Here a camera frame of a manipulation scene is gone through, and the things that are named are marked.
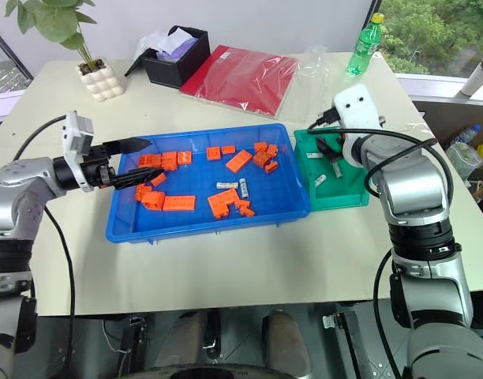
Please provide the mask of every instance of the white desk surface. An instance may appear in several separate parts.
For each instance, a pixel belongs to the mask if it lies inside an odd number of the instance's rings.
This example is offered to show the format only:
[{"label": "white desk surface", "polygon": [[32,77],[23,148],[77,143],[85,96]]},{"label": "white desk surface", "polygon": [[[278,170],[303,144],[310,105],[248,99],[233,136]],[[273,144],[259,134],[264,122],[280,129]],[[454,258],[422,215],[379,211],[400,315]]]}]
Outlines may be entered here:
[{"label": "white desk surface", "polygon": [[[327,55],[328,103],[356,81],[366,84],[386,128],[429,137],[427,126],[381,57],[368,72],[349,78],[350,53]],[[129,61],[115,61],[123,74]],[[0,127],[0,166],[10,161],[38,126],[67,111],[92,119],[94,144],[131,136],[274,122],[181,96],[149,83],[145,72],[129,76],[123,96],[95,102],[78,80],[74,62],[50,62]],[[39,135],[23,158],[60,156],[60,125]],[[289,135],[307,125],[286,124]],[[455,176],[451,222],[463,247],[470,289],[483,290],[483,215]],[[155,245],[112,244],[105,226],[112,189],[75,190],[49,203],[71,251],[77,314],[184,310],[293,302],[371,298],[373,279],[391,246],[375,198],[369,206],[328,212],[281,227],[252,227],[219,235],[174,238]],[[58,235],[43,218],[31,262],[39,314],[64,315],[69,308],[66,260]],[[381,296],[388,296],[388,270]]]}]

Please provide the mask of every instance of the red plastic bag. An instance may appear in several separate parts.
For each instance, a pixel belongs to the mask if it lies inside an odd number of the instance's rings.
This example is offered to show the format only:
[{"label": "red plastic bag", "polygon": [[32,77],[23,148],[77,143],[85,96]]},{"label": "red plastic bag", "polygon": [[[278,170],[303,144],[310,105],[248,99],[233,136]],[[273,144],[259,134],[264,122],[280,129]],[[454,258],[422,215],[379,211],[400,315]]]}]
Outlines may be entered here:
[{"label": "red plastic bag", "polygon": [[275,117],[297,66],[294,58],[220,45],[180,91]]}]

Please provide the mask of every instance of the green plastic base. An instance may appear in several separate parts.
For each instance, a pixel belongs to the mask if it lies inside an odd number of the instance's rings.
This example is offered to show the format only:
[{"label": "green plastic base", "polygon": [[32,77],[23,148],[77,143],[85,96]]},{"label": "green plastic base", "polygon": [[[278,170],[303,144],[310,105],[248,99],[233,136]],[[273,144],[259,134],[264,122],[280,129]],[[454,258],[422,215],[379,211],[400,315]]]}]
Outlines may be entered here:
[{"label": "green plastic base", "polygon": [[[364,187],[366,171],[349,165],[345,160],[338,162],[343,173],[336,178],[332,165],[325,159],[313,159],[306,156],[307,152],[319,152],[315,143],[317,135],[308,134],[306,130],[294,131],[296,148],[294,154],[298,160],[299,171],[303,184],[310,196],[312,211],[326,209],[350,208],[365,206],[369,203],[369,193]],[[339,134],[320,135],[334,150],[341,147],[337,142]],[[315,179],[325,174],[328,179],[315,188]]]}]

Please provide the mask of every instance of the cable connector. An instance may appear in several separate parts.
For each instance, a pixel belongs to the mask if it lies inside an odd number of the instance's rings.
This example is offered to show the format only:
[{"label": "cable connector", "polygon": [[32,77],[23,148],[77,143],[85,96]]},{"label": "cable connector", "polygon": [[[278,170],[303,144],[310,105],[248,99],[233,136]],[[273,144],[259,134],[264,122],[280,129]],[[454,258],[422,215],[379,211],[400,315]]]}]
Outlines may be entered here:
[{"label": "cable connector", "polygon": [[316,126],[322,125],[324,123],[332,124],[333,122],[337,122],[339,120],[339,114],[335,107],[328,109],[322,114],[322,117],[318,118],[315,121]]}]

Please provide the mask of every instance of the tree outside window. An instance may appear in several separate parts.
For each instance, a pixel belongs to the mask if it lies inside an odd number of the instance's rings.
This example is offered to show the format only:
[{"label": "tree outside window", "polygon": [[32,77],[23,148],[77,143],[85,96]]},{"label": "tree outside window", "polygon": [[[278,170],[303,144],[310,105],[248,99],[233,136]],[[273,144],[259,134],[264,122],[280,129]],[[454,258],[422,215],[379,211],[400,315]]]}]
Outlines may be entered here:
[{"label": "tree outside window", "polygon": [[468,77],[483,58],[483,0],[383,0],[380,12],[396,73]]}]

